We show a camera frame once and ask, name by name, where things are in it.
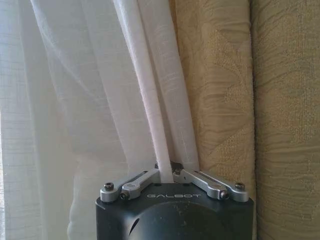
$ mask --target screw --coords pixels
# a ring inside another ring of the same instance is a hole
[[[122,200],[128,200],[130,198],[130,194],[128,191],[122,191],[120,192],[120,199]]]
[[[221,200],[225,200],[225,199],[228,199],[228,198],[229,198],[228,192],[227,192],[226,190],[222,190],[222,191],[220,192],[220,199],[221,199]]]
[[[104,184],[104,189],[106,191],[112,191],[114,189],[114,184],[112,182],[107,182]]]
[[[174,173],[175,173],[176,175],[180,175],[180,174],[181,174],[181,171],[182,171],[182,169],[176,169],[176,170],[174,171]]]
[[[246,186],[242,182],[236,182],[234,186],[236,189],[241,191],[244,191],[246,189]]]

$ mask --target beige patterned curtain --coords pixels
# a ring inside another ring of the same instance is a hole
[[[320,1],[253,0],[257,230],[320,239]]]
[[[319,240],[320,1],[170,6],[200,167],[246,184],[257,239]]]

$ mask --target white fabric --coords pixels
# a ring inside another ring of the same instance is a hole
[[[170,160],[198,169],[167,0],[0,11],[0,240],[94,240],[105,182],[156,161],[164,182]]]

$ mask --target metal bracket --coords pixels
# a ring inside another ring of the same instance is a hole
[[[207,172],[176,169],[173,180],[177,183],[193,183],[213,199],[225,200],[229,197],[236,202],[247,202],[249,194],[243,183],[232,183]]]
[[[159,183],[160,174],[158,169],[152,169],[134,181],[127,182],[122,186],[120,198],[122,200],[136,199],[140,196],[141,191],[150,184]]]
[[[100,189],[100,199],[104,203],[111,203],[118,199],[135,199],[151,183],[159,183],[160,174],[158,169],[143,171],[139,174],[131,174],[117,183],[107,182]]]

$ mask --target printed logo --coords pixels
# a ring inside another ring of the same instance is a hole
[[[199,198],[201,194],[148,194],[146,197],[151,199],[158,199],[158,198],[168,198],[168,199],[181,199],[181,198]]]

